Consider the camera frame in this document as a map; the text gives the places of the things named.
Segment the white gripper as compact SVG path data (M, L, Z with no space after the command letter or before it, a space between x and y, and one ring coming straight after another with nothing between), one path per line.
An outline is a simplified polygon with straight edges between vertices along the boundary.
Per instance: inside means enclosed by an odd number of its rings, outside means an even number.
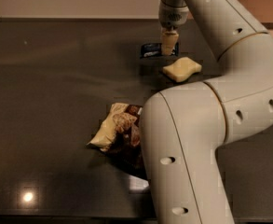
M171 7L163 2L159 5L158 20L163 28L161 31L161 53L170 56L178 41L179 34L176 31L185 24L189 9L185 7Z

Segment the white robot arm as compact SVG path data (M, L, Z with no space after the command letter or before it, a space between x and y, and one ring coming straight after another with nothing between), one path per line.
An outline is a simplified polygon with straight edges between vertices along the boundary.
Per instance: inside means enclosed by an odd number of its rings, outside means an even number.
M158 224L234 224L215 150L273 124L273 37L238 0L161 0L163 27L188 16L223 71L146 102L144 166Z

